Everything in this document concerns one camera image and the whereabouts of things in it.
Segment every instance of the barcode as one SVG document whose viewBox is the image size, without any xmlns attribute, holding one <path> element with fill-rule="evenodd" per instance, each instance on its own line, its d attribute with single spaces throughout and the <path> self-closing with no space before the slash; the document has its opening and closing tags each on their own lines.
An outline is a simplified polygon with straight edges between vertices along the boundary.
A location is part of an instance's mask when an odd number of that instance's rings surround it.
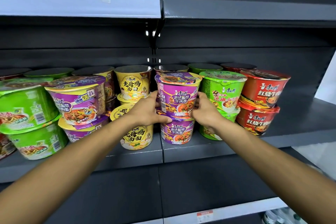
<svg viewBox="0 0 336 224">
<path fill-rule="evenodd" d="M 61 148 L 62 148 L 59 141 L 54 142 L 52 145 L 53 145 L 55 151 L 61 150 Z"/>
<path fill-rule="evenodd" d="M 34 114 L 34 118 L 37 124 L 42 124 L 46 122 L 43 112 L 38 112 Z"/>
<path fill-rule="evenodd" d="M 163 112 L 167 112 L 167 110 L 166 110 L 166 103 L 163 102 L 163 101 L 161 101 L 161 110 L 162 110 Z"/>
</svg>

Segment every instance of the left hand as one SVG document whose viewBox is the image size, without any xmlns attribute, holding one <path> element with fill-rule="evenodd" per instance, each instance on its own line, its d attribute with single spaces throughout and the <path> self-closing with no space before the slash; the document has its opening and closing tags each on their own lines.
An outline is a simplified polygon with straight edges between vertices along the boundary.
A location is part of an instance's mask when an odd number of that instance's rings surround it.
<svg viewBox="0 0 336 224">
<path fill-rule="evenodd" d="M 149 97 L 141 98 L 125 116 L 132 116 L 136 126 L 149 126 L 154 123 L 170 123 L 172 119 L 158 115 L 155 110 L 158 91 L 153 91 Z"/>
</svg>

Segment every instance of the right hand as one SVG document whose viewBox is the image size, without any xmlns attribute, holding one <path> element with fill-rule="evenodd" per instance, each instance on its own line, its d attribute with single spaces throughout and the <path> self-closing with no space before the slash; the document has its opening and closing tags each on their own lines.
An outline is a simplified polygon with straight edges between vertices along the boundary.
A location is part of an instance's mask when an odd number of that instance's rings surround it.
<svg viewBox="0 0 336 224">
<path fill-rule="evenodd" d="M 198 107 L 198 109 L 192 110 L 190 116 L 206 127 L 212 134 L 215 134 L 217 122 L 224 120 L 224 118 L 205 93 L 198 92 L 195 107 Z"/>
</svg>

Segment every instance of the price label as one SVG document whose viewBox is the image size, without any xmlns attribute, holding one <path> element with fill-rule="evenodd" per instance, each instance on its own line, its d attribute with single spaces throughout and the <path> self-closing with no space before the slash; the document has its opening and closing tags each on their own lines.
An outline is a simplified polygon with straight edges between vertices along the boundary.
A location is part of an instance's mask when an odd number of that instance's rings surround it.
<svg viewBox="0 0 336 224">
<path fill-rule="evenodd" d="M 205 223 L 213 221 L 213 210 L 197 213 L 197 223 Z"/>
</svg>

